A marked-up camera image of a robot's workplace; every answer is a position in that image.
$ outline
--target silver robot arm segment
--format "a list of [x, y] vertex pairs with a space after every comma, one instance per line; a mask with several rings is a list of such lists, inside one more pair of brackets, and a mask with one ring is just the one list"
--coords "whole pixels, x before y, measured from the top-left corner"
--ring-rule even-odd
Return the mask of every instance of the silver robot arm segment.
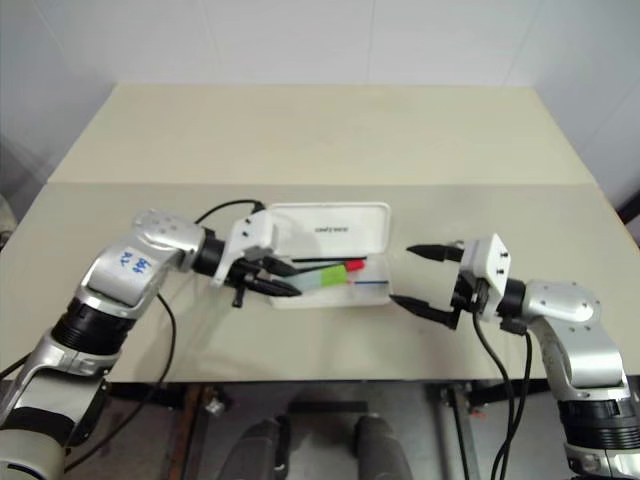
[[238, 220], [232, 234], [225, 244], [193, 222], [148, 210], [134, 219], [129, 235], [98, 255], [0, 403], [0, 479], [62, 476], [65, 449], [92, 432], [108, 393], [104, 376], [169, 270], [215, 276], [215, 286], [224, 283], [239, 294], [300, 294], [258, 277], [276, 238], [268, 212]]
[[501, 320], [515, 334], [530, 329], [542, 351], [551, 392], [558, 401], [569, 467], [588, 478], [640, 479], [640, 428], [618, 347], [600, 322], [601, 305], [575, 283], [508, 278], [510, 254], [497, 235], [465, 249], [415, 245], [430, 260], [460, 262], [453, 310], [436, 310], [411, 297], [392, 299], [415, 315], [455, 330], [461, 311]]
[[618, 347], [600, 302], [575, 284], [533, 281], [522, 318], [542, 360], [567, 437], [570, 468], [603, 478], [640, 478], [640, 429]]

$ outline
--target white wall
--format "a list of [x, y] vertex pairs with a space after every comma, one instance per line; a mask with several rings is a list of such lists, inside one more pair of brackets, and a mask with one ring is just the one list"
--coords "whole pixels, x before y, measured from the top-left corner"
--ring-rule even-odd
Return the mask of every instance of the white wall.
[[614, 205], [640, 188], [637, 0], [0, 0], [0, 80], [36, 182], [114, 81], [392, 83], [532, 85]]

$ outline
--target beige tabletop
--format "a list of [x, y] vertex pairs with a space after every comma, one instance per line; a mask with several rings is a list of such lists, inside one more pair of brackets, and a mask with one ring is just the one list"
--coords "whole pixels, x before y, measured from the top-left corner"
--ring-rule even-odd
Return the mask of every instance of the beige tabletop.
[[[240, 197], [266, 203], [383, 201], [392, 209], [393, 289], [445, 308], [456, 264], [417, 259], [415, 243], [498, 232], [512, 276], [577, 281], [597, 293], [627, 371], [640, 256], [528, 89], [119, 86], [52, 176], [0, 255], [0, 366], [57, 321], [95, 255], [139, 209], [197, 217]], [[221, 235], [243, 207], [209, 226]], [[383, 307], [275, 310], [172, 274], [173, 381], [495, 378], [468, 317], [456, 332]], [[514, 376], [522, 340], [486, 330]], [[154, 304], [111, 378], [155, 379], [169, 340]], [[539, 359], [534, 373], [543, 374]]]

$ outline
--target black cable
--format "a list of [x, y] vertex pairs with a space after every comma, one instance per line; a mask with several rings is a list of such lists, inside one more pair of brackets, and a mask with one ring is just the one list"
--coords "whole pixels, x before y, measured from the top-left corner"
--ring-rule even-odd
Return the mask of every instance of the black cable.
[[116, 428], [114, 428], [111, 432], [109, 432], [102, 440], [100, 440], [97, 444], [95, 444], [88, 452], [86, 452], [84, 455], [82, 455], [80, 458], [78, 458], [74, 462], [67, 465], [67, 467], [64, 469], [65, 473], [69, 472], [70, 470], [73, 470], [78, 465], [80, 465], [81, 463], [86, 461], [88, 458], [93, 456], [98, 450], [100, 450], [107, 443], [109, 443], [113, 439], [113, 437], [115, 437], [118, 433], [120, 433], [120, 431], [123, 428], [129, 425], [129, 423], [131, 423], [131, 421], [140, 413], [140, 411], [147, 405], [147, 403], [149, 403], [149, 400], [151, 400], [151, 398], [160, 389], [160, 387], [162, 386], [162, 383], [164, 382], [165, 377], [167, 376], [167, 373], [169, 373], [169, 369], [171, 368], [171, 363], [173, 362], [173, 355], [176, 350], [176, 336], [177, 336], [178, 327], [176, 325], [176, 317], [173, 314], [171, 307], [169, 306], [167, 301], [162, 297], [162, 295], [160, 295], [159, 293], [158, 293], [158, 300], [160, 300], [160, 303], [162, 303], [162, 306], [167, 311], [167, 314], [169, 315], [169, 320], [171, 321], [171, 345], [169, 347], [169, 356], [167, 358], [167, 362], [164, 366], [164, 369], [162, 370], [162, 374], [160, 375], [160, 378], [158, 378], [158, 381], [153, 385], [153, 387], [151, 387], [151, 389], [147, 392], [144, 398], [140, 400], [140, 403], [138, 403], [138, 405], [131, 411], [131, 413], [129, 413], [129, 415], [127, 415], [127, 417]]
[[14, 363], [12, 363], [11, 365], [9, 365], [7, 368], [5, 368], [2, 372], [0, 372], [0, 380], [4, 380], [5, 377], [8, 377], [9, 375], [11, 375], [15, 370], [17, 370], [18, 368], [20, 368], [22, 365], [24, 365], [24, 362], [27, 361], [27, 358], [29, 358], [29, 355], [31, 355], [30, 353], [27, 353], [24, 357], [22, 357], [20, 360], [15, 361]]
[[522, 420], [522, 414], [524, 413], [524, 406], [527, 401], [527, 395], [529, 393], [529, 380], [531, 379], [531, 363], [533, 359], [533, 345], [531, 342], [531, 335], [528, 332], [525, 332], [525, 343], [527, 347], [527, 357], [525, 360], [524, 366], [524, 378], [522, 379], [522, 387], [520, 389], [520, 400], [518, 401], [518, 410], [516, 412], [515, 419], [513, 424], [511, 425], [511, 430], [507, 434], [507, 438], [504, 443], [500, 446], [500, 450], [498, 450], [498, 456], [503, 457], [502, 460], [502, 471], [501, 478], [506, 476], [507, 471], [507, 463], [509, 461], [508, 455], [511, 449], [511, 442], [516, 436], [516, 432], [518, 431], [518, 427], [520, 426], [520, 421]]
[[[476, 331], [476, 335], [480, 340], [480, 343], [484, 347], [485, 351], [489, 354], [493, 363], [496, 364], [498, 370], [500, 370], [500, 375], [502, 376], [502, 381], [504, 382], [504, 388], [507, 391], [507, 400], [509, 401], [509, 419], [507, 422], [507, 438], [509, 437], [509, 433], [511, 432], [512, 425], [514, 422], [514, 410], [515, 410], [515, 395], [513, 393], [513, 386], [511, 385], [511, 380], [509, 379], [509, 375], [507, 374], [507, 369], [504, 368], [502, 361], [496, 354], [496, 352], [491, 348], [487, 338], [484, 336], [482, 329], [480, 328], [480, 318], [476, 313], [473, 314], [473, 328]], [[495, 480], [496, 473], [498, 472], [498, 465], [500, 464], [500, 459], [504, 457], [508, 457], [509, 455], [509, 445], [507, 444], [504, 455], [500, 455], [500, 450], [496, 454], [496, 458], [493, 461], [493, 466], [491, 467], [491, 480]], [[504, 480], [504, 475], [506, 475], [506, 467], [503, 468], [502, 473], [500, 475], [501, 480]]]
[[264, 210], [265, 208], [264, 204], [261, 201], [253, 200], [251, 198], [242, 198], [240, 200], [232, 200], [230, 202], [221, 203], [220, 205], [213, 207], [211, 210], [208, 210], [207, 212], [200, 215], [198, 219], [193, 223], [196, 223], [196, 224], [202, 223], [209, 215], [211, 215], [214, 212], [217, 212], [218, 210], [222, 210], [223, 208], [230, 207], [231, 205], [242, 205], [245, 203], [253, 204], [254, 212], [257, 212], [259, 210]]

